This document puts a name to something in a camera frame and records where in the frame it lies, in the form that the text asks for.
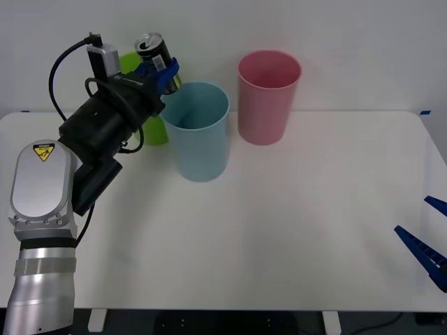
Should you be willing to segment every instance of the green cup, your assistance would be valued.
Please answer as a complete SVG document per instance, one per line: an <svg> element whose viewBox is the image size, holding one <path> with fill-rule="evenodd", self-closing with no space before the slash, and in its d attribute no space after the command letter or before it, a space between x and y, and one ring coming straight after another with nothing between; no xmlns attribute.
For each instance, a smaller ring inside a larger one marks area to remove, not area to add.
<svg viewBox="0 0 447 335"><path fill-rule="evenodd" d="M136 52L130 52L121 56L119 62L123 73L126 74L135 70L140 65L141 59ZM160 145L168 142L165 125L160 117L150 117L142 125L142 131L145 134L146 145ZM135 137L140 140L139 132L135 133Z"/></svg>

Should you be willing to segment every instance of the cup rim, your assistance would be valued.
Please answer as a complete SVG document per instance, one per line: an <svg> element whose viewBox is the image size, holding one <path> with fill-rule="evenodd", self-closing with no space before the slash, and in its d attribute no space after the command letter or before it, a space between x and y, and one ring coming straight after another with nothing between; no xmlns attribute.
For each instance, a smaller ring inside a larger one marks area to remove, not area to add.
<svg viewBox="0 0 447 335"><path fill-rule="evenodd" d="M163 114L163 111L161 111L161 113L159 114L159 116L160 116L160 118L163 120L163 122L164 122L167 126L169 126L169 127L171 127L171 128L178 129L178 130L180 130L180 131L191 131L191 132L194 132L194 131L203 131L203 130L205 130L205 129L208 129L208 128L211 128L211 127L217 125L219 122L222 122L222 120L224 120L224 119L226 118L226 116L228 115L228 113L230 112L230 98L228 97L228 94L225 92L225 90L222 89L219 85L214 84L214 83L212 83L212 82L201 82L201 81L198 81L198 80L193 81L193 82L185 82L184 84L182 84L182 86L184 86L184 85L188 85L188 84L208 84L208 85L211 85L211 86L214 86L214 87L220 89L220 90L223 92L223 94L225 94L225 97L226 97L226 100L227 100L227 107L226 107L226 111L225 111L225 113L223 114L223 116L222 116L219 120L217 120L217 121L214 122L213 124L210 124L209 126L206 126L206 127L203 127L203 128L197 128L197 129L186 129L186 128L180 128L180 127L174 126L173 124L171 124L170 122L168 122L168 121L165 120L165 118L164 118L163 115L162 115L162 114Z"/></svg>
<svg viewBox="0 0 447 335"><path fill-rule="evenodd" d="M242 61L243 61L244 59L246 59L248 56L251 56L251 55L253 55L253 54L257 54L257 53L259 53L259 52L265 52L265 51L273 51L273 52L277 52L277 53L279 53L279 54L283 54L283 55L285 55L285 56L287 56L287 57L292 58L292 59L296 62L296 64L298 65L298 68L300 69L300 75L298 76L298 78L296 78L296 80L295 80L294 82L292 82L291 84L289 84L289 85L282 86L282 87L271 87L271 88L269 88L269 87L258 86L258 85L252 84L252 83L250 83L248 80L246 80L246 79L241 75L241 73L240 73L240 64L241 64ZM239 78L240 78L243 82L245 82L246 84L250 85L251 87L255 87L255 88L257 88L257 89L265 89L265 90L267 90L267 91L276 91L276 90L278 90L278 89L286 89L286 88L288 88L288 87L293 86L294 84L296 84L296 83L298 82L298 80L300 80L300 78L301 78L301 76L302 76L302 66L301 66L300 62L299 62L294 56L292 56L291 54L289 54L289 53L287 53L287 52L284 52L284 51L281 51L281 50L276 50L276 49L259 49L259 50L255 50L255 51L249 52L248 54L246 54L245 56L243 56L243 58L239 61L239 64L237 65L237 74L239 75Z"/></svg>

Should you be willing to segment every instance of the plastic cup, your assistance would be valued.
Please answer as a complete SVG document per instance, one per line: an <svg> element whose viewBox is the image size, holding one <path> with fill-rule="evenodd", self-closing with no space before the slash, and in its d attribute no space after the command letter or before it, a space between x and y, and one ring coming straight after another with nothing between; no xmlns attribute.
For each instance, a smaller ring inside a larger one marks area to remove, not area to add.
<svg viewBox="0 0 447 335"><path fill-rule="evenodd" d="M257 145L278 142L286 129L301 65L291 55L260 50L239 63L239 134Z"/></svg>
<svg viewBox="0 0 447 335"><path fill-rule="evenodd" d="M228 162L226 92L214 84L188 82L163 102L160 115L180 174L191 181L217 178Z"/></svg>
<svg viewBox="0 0 447 335"><path fill-rule="evenodd" d="M134 71L141 63L140 56L136 52L130 52L119 58L121 69L124 74ZM143 125L142 131L145 134L146 145L160 145L168 141L168 135L163 121L160 117L150 117ZM139 132L135 133L137 140L140 140Z"/></svg>

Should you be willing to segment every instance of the pink cup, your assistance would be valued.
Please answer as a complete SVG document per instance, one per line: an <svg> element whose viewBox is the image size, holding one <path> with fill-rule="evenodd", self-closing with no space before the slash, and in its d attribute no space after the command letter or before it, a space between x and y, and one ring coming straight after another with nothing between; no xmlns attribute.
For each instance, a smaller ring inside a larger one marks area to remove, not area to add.
<svg viewBox="0 0 447 335"><path fill-rule="evenodd" d="M278 142L286 129L301 65L291 55L260 50L239 63L239 134L252 144Z"/></svg>

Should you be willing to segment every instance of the can lid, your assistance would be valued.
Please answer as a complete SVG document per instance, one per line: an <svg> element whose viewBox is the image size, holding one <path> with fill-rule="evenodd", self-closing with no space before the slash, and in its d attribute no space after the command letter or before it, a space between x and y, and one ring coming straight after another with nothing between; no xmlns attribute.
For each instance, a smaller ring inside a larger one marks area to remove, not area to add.
<svg viewBox="0 0 447 335"><path fill-rule="evenodd" d="M137 52L150 51L158 47L163 42L163 37L159 33L145 33L135 42Z"/></svg>

